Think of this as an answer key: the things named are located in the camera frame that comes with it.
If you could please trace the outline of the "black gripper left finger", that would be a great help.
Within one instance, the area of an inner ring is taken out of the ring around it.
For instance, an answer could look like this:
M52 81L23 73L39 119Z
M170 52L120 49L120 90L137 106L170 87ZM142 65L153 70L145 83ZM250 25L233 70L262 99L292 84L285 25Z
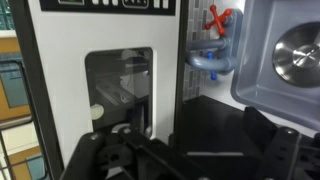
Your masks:
M144 149L150 140L129 127L106 136L84 134L59 180L105 180L121 168L131 180L154 180L154 162Z

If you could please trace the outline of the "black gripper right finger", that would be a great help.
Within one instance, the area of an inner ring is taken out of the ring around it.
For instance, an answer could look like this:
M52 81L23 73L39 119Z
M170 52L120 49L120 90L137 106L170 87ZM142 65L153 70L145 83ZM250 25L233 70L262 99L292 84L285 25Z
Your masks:
M262 153L256 180L320 180L320 133L312 138L276 126L254 107L246 107L244 131Z

